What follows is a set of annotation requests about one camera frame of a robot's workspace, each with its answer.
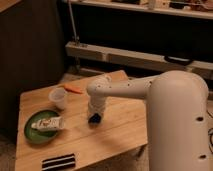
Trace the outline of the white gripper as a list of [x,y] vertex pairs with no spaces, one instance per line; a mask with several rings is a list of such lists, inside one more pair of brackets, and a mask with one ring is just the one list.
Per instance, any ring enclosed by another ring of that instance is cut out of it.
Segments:
[[91,124],[99,124],[102,119],[101,116],[104,115],[105,108],[105,102],[93,103],[92,101],[90,101],[88,103],[88,116],[90,117],[88,119],[88,122]]

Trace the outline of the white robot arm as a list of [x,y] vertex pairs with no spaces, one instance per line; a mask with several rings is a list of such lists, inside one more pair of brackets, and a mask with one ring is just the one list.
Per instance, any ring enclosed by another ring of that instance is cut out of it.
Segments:
[[146,101],[150,171],[210,171],[209,90],[199,75],[174,70],[118,82],[103,75],[87,93],[90,116],[104,113],[109,96]]

